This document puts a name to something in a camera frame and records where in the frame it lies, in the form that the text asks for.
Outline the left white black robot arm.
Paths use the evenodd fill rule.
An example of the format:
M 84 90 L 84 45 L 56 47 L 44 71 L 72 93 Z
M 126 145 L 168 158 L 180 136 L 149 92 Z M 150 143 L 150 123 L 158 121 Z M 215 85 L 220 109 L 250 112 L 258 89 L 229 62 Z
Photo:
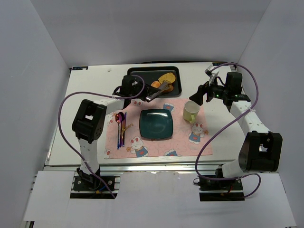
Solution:
M 125 109 L 133 99 L 150 102 L 168 90 L 172 84 L 169 79 L 159 80 L 159 83 L 156 88 L 146 84 L 140 76 L 126 75 L 110 98 L 96 102 L 84 99 L 81 102 L 72 123 L 72 130 L 80 144 L 82 163 L 77 169 L 80 177 L 90 181 L 94 176 L 100 175 L 96 147 L 97 140 L 103 132 L 106 116 Z

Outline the round bun orange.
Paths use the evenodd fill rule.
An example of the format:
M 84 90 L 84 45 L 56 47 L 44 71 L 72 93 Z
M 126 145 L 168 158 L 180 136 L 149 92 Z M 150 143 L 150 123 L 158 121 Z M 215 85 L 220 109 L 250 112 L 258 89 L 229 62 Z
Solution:
M 159 81 L 154 81 L 151 83 L 151 86 L 154 87 L 154 88 L 159 88 L 161 85 L 161 83 Z

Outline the toast slice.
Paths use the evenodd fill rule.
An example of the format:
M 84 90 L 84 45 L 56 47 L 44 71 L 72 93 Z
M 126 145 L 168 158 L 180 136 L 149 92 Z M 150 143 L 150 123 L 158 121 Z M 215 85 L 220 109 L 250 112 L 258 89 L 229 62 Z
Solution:
M 159 77 L 158 81 L 162 84 L 164 82 L 167 82 L 168 84 L 174 83 L 176 80 L 176 76 L 173 73 L 166 73 Z

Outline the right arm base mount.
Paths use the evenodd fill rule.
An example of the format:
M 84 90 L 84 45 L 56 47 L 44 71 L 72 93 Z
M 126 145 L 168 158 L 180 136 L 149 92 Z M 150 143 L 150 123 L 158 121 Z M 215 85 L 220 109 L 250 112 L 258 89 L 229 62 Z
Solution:
M 193 184 L 199 187 L 201 202 L 244 201 L 243 186 L 237 180 L 207 180 L 197 177 Z

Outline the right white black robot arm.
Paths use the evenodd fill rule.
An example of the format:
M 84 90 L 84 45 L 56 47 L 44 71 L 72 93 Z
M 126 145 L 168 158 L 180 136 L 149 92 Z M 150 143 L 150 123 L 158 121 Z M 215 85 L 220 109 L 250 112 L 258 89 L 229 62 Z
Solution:
M 216 178 L 233 180 L 249 173 L 276 172 L 279 167 L 283 138 L 279 133 L 271 132 L 253 111 L 253 104 L 242 93 L 242 74 L 228 72 L 224 85 L 218 85 L 212 77 L 198 87 L 190 100 L 203 105 L 203 96 L 207 102 L 220 99 L 241 127 L 245 140 L 238 158 L 221 165 Z

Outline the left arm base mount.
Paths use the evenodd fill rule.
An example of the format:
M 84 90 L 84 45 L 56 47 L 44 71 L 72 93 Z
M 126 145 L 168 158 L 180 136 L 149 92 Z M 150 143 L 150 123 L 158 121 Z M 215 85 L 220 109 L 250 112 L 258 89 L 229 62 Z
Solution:
M 108 186 L 107 188 L 106 185 L 94 175 L 83 173 L 80 168 L 77 168 L 76 172 L 77 174 L 74 175 L 70 192 L 71 199 L 113 200 L 114 198 L 108 188 L 115 197 L 117 196 L 120 183 L 118 176 L 100 176 Z

